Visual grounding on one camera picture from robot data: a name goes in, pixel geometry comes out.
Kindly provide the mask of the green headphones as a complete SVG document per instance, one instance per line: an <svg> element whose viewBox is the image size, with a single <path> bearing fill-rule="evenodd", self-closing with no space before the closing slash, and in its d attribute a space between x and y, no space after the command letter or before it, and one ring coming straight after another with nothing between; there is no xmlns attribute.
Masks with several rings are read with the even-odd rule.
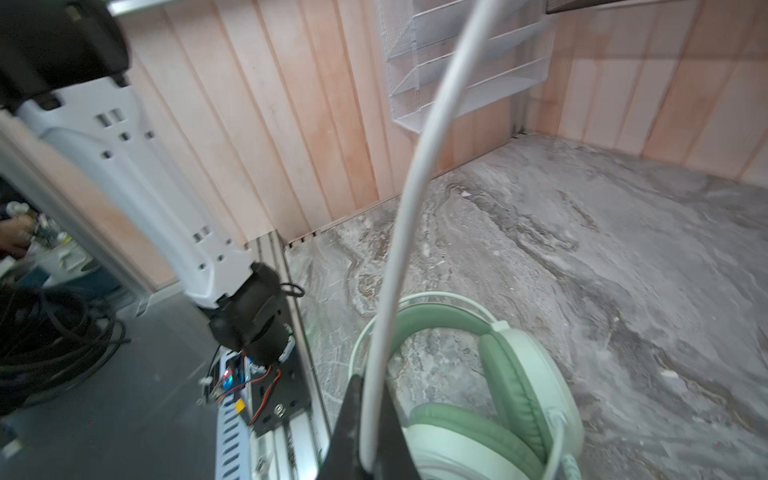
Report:
<svg viewBox="0 0 768 480"><path fill-rule="evenodd" d="M441 403L412 409L401 426L420 479L579 479L584 429L556 362L529 333L455 293L426 291L399 302L390 351L424 330L477 339L497 418Z"/></svg>

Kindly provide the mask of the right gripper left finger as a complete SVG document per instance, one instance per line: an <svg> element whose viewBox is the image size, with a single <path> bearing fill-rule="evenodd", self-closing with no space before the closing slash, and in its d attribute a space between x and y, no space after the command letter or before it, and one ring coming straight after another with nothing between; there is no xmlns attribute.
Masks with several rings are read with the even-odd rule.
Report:
<svg viewBox="0 0 768 480"><path fill-rule="evenodd" d="M318 480L363 478L363 467L359 458L362 390L363 378L353 375L347 385L327 455L317 476Z"/></svg>

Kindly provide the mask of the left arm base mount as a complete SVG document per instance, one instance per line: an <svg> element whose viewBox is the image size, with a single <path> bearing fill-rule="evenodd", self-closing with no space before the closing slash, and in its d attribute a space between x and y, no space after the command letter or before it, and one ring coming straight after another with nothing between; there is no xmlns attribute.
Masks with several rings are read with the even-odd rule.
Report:
<svg viewBox="0 0 768 480"><path fill-rule="evenodd" d="M297 352L283 363L257 367L239 352L221 350L201 384L202 403L223 415L226 432L244 426L261 436L310 407Z"/></svg>

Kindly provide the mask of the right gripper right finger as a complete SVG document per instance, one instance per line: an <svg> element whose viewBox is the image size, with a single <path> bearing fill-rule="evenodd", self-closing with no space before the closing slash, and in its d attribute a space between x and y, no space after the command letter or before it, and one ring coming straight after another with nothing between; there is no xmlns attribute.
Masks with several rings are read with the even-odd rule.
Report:
<svg viewBox="0 0 768 480"><path fill-rule="evenodd" d="M374 478L376 480L420 479L387 386L383 390L381 413L379 416Z"/></svg>

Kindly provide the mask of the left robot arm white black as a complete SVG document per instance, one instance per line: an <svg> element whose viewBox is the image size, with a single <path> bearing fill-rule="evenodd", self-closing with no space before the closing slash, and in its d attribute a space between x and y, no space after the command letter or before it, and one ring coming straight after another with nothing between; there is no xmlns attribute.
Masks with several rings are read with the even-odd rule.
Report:
<svg viewBox="0 0 768 480"><path fill-rule="evenodd" d="M222 231L170 160L130 84L102 1L1 5L1 106L70 160L165 256L214 338L258 366L296 339L278 274Z"/></svg>

